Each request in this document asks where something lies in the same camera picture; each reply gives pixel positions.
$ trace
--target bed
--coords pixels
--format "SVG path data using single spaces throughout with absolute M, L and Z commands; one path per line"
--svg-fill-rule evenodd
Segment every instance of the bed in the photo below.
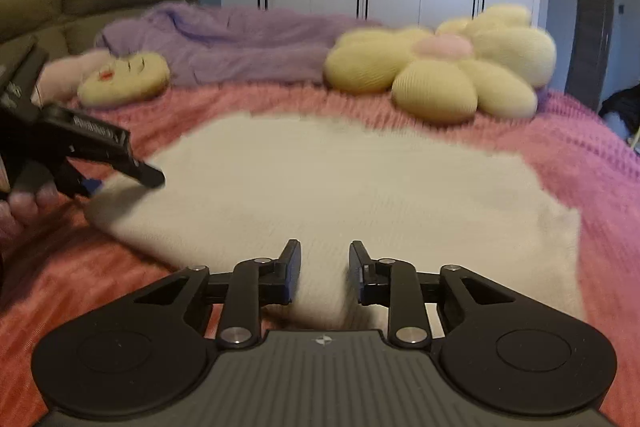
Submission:
M 518 152 L 561 203 L 582 214 L 579 282 L 588 321 L 618 354 L 618 375 L 604 412 L 622 426 L 640 425 L 640 160 L 572 98 L 551 92 L 532 121 L 434 130 L 392 105 L 387 95 L 351 96 L 321 86 L 220 84 L 173 88 L 161 98 L 95 116 L 132 131 L 136 155 L 149 156 L 201 123 L 236 111 L 343 116 L 372 128 L 419 127 L 443 140 Z M 100 166 L 81 167 L 104 178 Z M 46 411 L 31 378 L 30 355 L 47 331 L 171 270 L 92 229 L 77 203 L 60 207 L 24 235 L 8 256 L 0 297 L 0 425 L 27 427 Z M 220 309 L 208 333 L 214 333 Z M 265 328 L 279 324 L 265 320 Z

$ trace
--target textured pink blanket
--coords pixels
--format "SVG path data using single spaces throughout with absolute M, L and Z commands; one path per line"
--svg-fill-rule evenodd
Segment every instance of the textured pink blanket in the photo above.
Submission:
M 277 85 L 174 89 L 100 116 L 130 128 L 135 152 L 147 156 L 198 124 L 240 110 L 341 115 L 377 128 L 418 125 L 387 96 L 352 98 L 321 87 Z M 593 113 L 557 93 L 532 121 L 478 116 L 468 126 L 424 131 L 518 152 L 546 190 L 580 209 L 579 275 L 588 319 L 618 352 L 618 377 L 604 412 L 622 426 L 640 425 L 640 160 Z M 107 174 L 95 166 L 86 173 Z M 91 229 L 71 205 L 23 238 L 0 299 L 0 426 L 26 427 L 45 411 L 29 364 L 47 331 L 166 273 Z

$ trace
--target silver screw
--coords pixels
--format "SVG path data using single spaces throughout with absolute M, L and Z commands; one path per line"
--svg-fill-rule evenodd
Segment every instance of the silver screw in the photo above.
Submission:
M 401 328 L 396 331 L 396 338 L 407 344 L 418 344 L 427 339 L 429 334 L 422 328 Z
M 226 328 L 220 333 L 220 338 L 229 344 L 242 344 L 251 338 L 251 331 L 246 328 Z

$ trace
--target white cloth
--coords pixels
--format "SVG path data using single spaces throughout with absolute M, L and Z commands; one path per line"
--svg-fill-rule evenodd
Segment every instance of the white cloth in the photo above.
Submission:
M 386 327 L 347 282 L 350 242 L 437 273 L 460 264 L 575 317 L 580 217 L 544 192 L 516 155 L 415 131 L 300 116 L 213 121 L 160 152 L 166 187 L 117 175 L 90 204 L 97 227 L 174 266 L 231 271 L 302 242 L 287 309 L 318 328 Z M 432 321 L 436 315 L 430 314 Z M 440 331 L 434 325 L 434 332 Z

